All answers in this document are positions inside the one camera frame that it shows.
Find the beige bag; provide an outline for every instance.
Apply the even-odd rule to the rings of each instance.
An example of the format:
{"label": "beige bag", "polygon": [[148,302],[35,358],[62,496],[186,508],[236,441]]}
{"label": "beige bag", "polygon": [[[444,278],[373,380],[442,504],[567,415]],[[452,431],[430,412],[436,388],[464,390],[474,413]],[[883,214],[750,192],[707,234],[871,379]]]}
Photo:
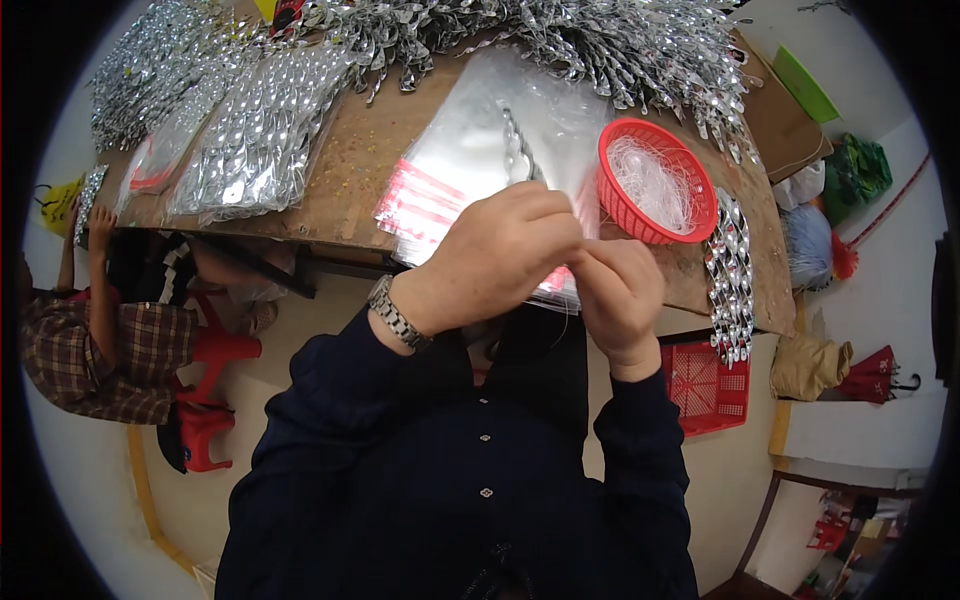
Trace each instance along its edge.
{"label": "beige bag", "polygon": [[850,372],[853,346],[837,346],[798,334],[780,337],[774,366],[770,370],[770,391],[774,398],[792,398],[812,402],[826,388],[840,385]]}

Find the green plastic tray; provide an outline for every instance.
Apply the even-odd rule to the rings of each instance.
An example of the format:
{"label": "green plastic tray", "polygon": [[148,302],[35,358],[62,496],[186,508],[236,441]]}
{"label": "green plastic tray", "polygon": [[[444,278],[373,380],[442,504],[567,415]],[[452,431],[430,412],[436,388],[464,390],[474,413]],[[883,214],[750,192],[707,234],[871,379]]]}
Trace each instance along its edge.
{"label": "green plastic tray", "polygon": [[797,57],[785,47],[781,46],[777,49],[773,67],[774,73],[811,119],[817,123],[826,123],[840,116],[840,111],[830,101],[817,80],[813,79]]}

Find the umbrella handle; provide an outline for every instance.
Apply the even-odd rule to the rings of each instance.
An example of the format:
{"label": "umbrella handle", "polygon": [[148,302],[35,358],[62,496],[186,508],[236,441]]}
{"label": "umbrella handle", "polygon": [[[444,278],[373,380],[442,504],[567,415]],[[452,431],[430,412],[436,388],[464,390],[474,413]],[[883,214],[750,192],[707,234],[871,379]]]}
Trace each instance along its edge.
{"label": "umbrella handle", "polygon": [[915,381],[917,382],[917,385],[913,385],[913,386],[910,386],[910,385],[891,385],[891,386],[890,386],[890,389],[891,389],[891,390],[906,390],[907,392],[916,392],[917,390],[920,389],[920,376],[917,375],[916,373],[913,373],[912,375],[910,375],[910,379],[915,380]]}

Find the red umbrella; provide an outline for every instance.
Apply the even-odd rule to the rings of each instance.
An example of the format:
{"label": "red umbrella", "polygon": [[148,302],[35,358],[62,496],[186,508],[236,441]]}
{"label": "red umbrella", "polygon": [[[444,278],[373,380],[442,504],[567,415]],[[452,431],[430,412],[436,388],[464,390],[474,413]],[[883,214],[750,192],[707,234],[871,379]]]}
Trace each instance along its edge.
{"label": "red umbrella", "polygon": [[899,385],[894,379],[899,370],[900,367],[894,360],[893,349],[884,346],[865,360],[850,367],[850,374],[844,377],[843,383],[836,389],[854,400],[866,400],[873,404],[883,404],[895,398],[892,390],[920,389],[920,376],[916,373],[913,373],[912,378],[917,381],[917,385]]}

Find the green fabric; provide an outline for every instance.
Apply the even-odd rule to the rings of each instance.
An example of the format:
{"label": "green fabric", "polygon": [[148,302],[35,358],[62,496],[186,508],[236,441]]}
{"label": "green fabric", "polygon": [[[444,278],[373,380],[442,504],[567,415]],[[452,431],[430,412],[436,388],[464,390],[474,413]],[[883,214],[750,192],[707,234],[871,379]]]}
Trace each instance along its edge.
{"label": "green fabric", "polygon": [[824,207],[830,226],[836,228],[854,209],[866,206],[893,184],[883,147],[846,133],[843,145],[824,157],[827,176]]}

